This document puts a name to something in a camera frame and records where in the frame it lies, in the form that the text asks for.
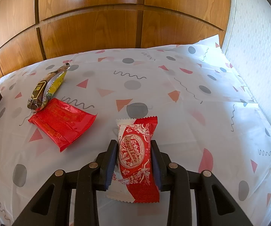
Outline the red snack packet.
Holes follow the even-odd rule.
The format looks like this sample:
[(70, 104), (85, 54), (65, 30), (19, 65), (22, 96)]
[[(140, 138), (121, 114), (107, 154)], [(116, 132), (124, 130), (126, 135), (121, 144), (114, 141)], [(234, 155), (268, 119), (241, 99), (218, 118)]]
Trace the red snack packet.
[(28, 121), (46, 133), (63, 152), (92, 126), (96, 117), (53, 98)]

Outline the red white Angel Love packet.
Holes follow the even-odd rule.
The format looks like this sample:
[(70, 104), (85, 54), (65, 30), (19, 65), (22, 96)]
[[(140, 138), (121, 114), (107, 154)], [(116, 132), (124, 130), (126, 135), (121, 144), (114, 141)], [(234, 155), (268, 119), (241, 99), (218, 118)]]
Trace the red white Angel Love packet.
[(118, 158), (106, 197), (129, 203), (158, 203), (151, 155), (151, 138), (158, 118), (117, 119), (116, 123)]

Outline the wooden wall cabinet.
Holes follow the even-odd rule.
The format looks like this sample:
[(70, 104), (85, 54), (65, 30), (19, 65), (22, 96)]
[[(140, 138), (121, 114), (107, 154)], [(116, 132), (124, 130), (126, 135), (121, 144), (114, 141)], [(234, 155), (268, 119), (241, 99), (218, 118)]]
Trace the wooden wall cabinet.
[(231, 0), (0, 0), (0, 78), (63, 55), (192, 44), (227, 32)]

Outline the dark brown chocolate packet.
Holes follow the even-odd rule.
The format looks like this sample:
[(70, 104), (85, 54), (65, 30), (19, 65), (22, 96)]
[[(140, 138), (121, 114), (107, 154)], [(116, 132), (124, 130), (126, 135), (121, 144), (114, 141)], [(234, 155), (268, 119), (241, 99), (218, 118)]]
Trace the dark brown chocolate packet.
[(64, 77), (69, 68), (70, 64), (65, 63), (63, 66), (52, 71), (44, 79), (39, 81), (34, 88), (31, 97), (28, 99), (28, 109), (33, 113), (42, 110), (64, 82)]

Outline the patterned white tablecloth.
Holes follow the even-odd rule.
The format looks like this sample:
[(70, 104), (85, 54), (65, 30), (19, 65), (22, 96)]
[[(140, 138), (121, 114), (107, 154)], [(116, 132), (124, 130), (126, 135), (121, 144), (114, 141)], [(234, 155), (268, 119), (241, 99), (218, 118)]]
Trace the patterned white tablecloth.
[[(157, 116), (153, 138), (173, 162), (210, 170), (253, 225), (271, 222), (271, 125), (215, 39), (54, 58), (0, 78), (0, 225), (11, 225), (57, 169), (92, 161), (118, 136), (117, 119)], [(69, 63), (55, 96), (97, 118), (63, 152), (28, 122), (27, 101)]]

